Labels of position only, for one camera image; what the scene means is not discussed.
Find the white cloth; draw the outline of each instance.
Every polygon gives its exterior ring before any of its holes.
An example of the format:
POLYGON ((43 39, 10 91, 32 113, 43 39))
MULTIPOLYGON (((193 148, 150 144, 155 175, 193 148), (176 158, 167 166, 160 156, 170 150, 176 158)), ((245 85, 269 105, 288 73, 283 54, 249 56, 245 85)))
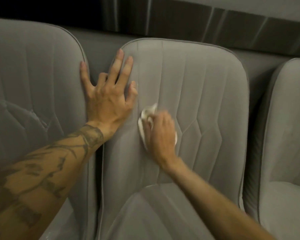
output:
MULTIPOLYGON (((147 144, 146 144, 146 137, 145 137, 145 132, 143 129, 142 120, 147 120, 151 124, 151 129, 152 129, 153 120, 151 117, 149 117, 149 115, 153 115, 157 111, 157 107, 158 107, 158 104, 154 104, 152 106, 145 107, 141 112, 140 118, 138 119, 138 127, 139 127, 140 136, 141 136, 143 145, 146 150, 148 150, 148 148, 147 148, 147 144)), ((177 141, 178 141, 178 136, 176 133, 175 145, 176 145, 177 141)))

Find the left hand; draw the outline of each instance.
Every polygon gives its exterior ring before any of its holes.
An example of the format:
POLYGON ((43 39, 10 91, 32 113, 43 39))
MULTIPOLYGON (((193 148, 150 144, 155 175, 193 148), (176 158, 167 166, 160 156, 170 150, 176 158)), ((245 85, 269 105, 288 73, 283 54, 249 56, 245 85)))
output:
POLYGON ((123 59, 124 52, 119 49, 109 75, 100 73, 96 86, 90 82, 87 65, 84 62, 80 65, 80 76, 86 91, 87 124, 98 127, 105 141, 109 140, 127 119, 138 95, 136 82, 132 81, 128 88, 127 99, 124 97, 124 88, 133 65, 132 56, 127 58, 116 82, 123 59))

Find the tattooed forearm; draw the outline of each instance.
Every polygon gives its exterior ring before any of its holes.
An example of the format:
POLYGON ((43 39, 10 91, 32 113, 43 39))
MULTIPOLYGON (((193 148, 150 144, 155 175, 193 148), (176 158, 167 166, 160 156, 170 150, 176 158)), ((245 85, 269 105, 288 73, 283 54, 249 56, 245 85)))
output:
MULTIPOLYGON (((93 150, 102 145, 104 141, 103 134, 99 128, 91 125, 84 125, 80 130, 74 132, 63 139, 53 142, 52 144, 38 149, 32 153, 25 155, 16 161, 16 163, 0 169, 0 216, 8 211, 15 214, 15 218, 21 223, 26 224, 29 228, 34 226, 42 214, 33 205, 28 205, 22 201, 37 189, 43 189, 48 195, 54 196, 55 199, 64 197, 68 192, 68 177, 71 177, 71 169, 74 161, 83 161, 93 150), (69 160, 70 167, 64 166, 69 160), (23 190, 20 185, 13 184, 14 179, 17 182, 23 182, 19 179, 27 177, 29 179, 24 183, 23 190)), ((40 196, 40 200, 45 201, 45 195, 40 196)), ((0 220, 0 229, 4 226, 0 220)))

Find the forearm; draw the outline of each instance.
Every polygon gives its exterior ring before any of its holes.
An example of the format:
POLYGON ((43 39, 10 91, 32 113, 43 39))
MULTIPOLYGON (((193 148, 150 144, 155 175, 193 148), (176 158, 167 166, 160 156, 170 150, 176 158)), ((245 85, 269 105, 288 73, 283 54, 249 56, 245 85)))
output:
POLYGON ((274 240, 257 222, 192 172, 182 160, 168 169, 168 173, 216 239, 274 240))
POLYGON ((0 239, 38 239, 107 129, 84 125, 0 170, 0 239))

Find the fabric upholstery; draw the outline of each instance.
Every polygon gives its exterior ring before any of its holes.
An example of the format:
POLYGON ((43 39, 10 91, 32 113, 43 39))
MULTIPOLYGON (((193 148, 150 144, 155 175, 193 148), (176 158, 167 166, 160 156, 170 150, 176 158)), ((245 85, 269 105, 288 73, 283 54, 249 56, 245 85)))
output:
POLYGON ((278 239, 300 239, 300 58, 273 74, 249 138, 243 201, 278 239))
MULTIPOLYGON (((79 129, 86 121, 78 41, 48 24, 0 19, 0 167, 79 129)), ((94 160, 42 239, 92 239, 94 160)))
POLYGON ((98 239, 212 239, 191 204, 146 153, 138 118, 158 103, 175 120, 176 153, 236 205, 248 125, 246 72, 230 51, 140 39, 123 46, 138 85, 131 116, 104 145, 98 239))

